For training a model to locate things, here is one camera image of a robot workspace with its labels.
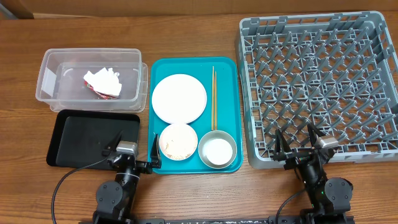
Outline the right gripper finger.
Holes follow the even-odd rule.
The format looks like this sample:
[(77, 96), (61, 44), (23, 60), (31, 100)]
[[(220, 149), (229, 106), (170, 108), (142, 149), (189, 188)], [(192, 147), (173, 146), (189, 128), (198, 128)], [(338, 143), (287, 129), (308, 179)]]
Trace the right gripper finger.
[(315, 149), (323, 148), (323, 137), (325, 134), (312, 123), (307, 124), (307, 129), (312, 147)]
[(285, 140), (282, 132), (277, 129), (275, 131), (275, 148), (273, 154), (273, 160), (275, 161), (284, 161), (290, 158), (292, 155), (292, 150)]

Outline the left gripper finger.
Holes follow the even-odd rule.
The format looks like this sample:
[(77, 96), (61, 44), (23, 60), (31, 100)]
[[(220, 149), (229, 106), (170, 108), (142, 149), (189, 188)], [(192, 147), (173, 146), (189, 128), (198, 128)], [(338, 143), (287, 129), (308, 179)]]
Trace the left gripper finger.
[(162, 167), (162, 160), (159, 151), (160, 151), (159, 135), (156, 134), (150, 151), (150, 163), (152, 164), (152, 167), (155, 169), (160, 169)]
[(102, 150), (102, 156), (109, 156), (111, 152), (115, 151), (119, 142), (121, 141), (123, 131), (118, 132), (118, 134), (106, 145)]

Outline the pink bowl with rice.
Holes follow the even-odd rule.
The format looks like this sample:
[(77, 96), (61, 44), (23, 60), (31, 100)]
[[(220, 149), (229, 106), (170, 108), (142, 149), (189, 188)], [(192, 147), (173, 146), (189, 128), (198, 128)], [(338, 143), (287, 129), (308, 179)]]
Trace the pink bowl with rice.
[(170, 124), (161, 132), (159, 145), (167, 158), (182, 161), (196, 151), (198, 137), (195, 130), (187, 124)]

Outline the grey metal bowl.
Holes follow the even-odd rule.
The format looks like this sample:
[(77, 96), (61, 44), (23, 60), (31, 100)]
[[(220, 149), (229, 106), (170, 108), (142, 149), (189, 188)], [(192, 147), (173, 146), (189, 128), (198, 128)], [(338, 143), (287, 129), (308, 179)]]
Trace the grey metal bowl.
[[(204, 153), (205, 144), (208, 141), (210, 141), (211, 139), (224, 139), (224, 140), (228, 141), (230, 143), (230, 145), (232, 146), (233, 156), (232, 156), (232, 158), (229, 160), (229, 162), (226, 165), (216, 166), (216, 165), (212, 164), (206, 158), (205, 153)], [(228, 167), (229, 165), (231, 165), (234, 162), (234, 160), (235, 160), (235, 158), (236, 158), (236, 156), (238, 154), (238, 148), (237, 148), (235, 140), (233, 139), (233, 137), (230, 134), (228, 134), (227, 132), (221, 131), (221, 130), (213, 130), (213, 131), (210, 131), (210, 132), (206, 133), (200, 139), (200, 142), (198, 144), (198, 154), (200, 156), (200, 159), (202, 160), (202, 162), (206, 166), (208, 166), (208, 167), (210, 167), (212, 169), (224, 169), (224, 168)]]

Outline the white round plate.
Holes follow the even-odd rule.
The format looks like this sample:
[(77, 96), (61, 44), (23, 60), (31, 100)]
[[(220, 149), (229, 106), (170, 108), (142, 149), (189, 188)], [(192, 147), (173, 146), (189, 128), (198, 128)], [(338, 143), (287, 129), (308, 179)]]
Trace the white round plate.
[(155, 86), (151, 103), (155, 114), (162, 121), (188, 124), (204, 112), (207, 93), (195, 77), (174, 74), (165, 77)]

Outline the small white cup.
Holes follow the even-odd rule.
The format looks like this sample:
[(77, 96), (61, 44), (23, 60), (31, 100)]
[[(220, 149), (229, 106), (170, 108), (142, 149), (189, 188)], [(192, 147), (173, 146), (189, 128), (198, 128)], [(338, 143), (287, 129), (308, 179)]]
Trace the small white cup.
[(216, 166), (226, 165), (233, 156), (230, 143), (224, 139), (211, 139), (205, 144), (206, 158)]

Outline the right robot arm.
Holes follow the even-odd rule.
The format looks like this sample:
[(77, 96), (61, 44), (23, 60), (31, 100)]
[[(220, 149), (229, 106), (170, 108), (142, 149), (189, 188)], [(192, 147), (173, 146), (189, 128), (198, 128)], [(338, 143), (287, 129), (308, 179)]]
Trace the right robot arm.
[[(346, 216), (351, 210), (353, 185), (347, 179), (328, 178), (323, 168), (335, 155), (339, 147), (337, 139), (321, 132), (314, 124), (307, 125), (311, 148), (294, 152), (281, 130), (275, 131), (275, 148), (272, 159), (284, 161), (285, 170), (294, 170), (303, 182), (304, 188), (290, 196), (279, 207), (274, 223), (337, 224), (354, 223), (353, 217)], [(311, 208), (304, 208), (294, 217), (282, 217), (282, 209), (295, 197), (306, 192)]]

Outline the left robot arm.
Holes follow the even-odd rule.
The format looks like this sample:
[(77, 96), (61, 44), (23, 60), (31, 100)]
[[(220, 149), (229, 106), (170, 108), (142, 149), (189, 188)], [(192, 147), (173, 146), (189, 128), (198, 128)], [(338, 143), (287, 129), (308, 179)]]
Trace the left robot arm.
[(139, 223), (131, 209), (140, 175), (151, 174), (162, 166), (157, 134), (150, 151), (150, 161), (138, 160), (137, 143), (123, 141), (122, 136), (123, 133), (119, 132), (103, 150), (116, 176), (113, 181), (102, 183), (96, 191), (97, 207), (93, 223)]

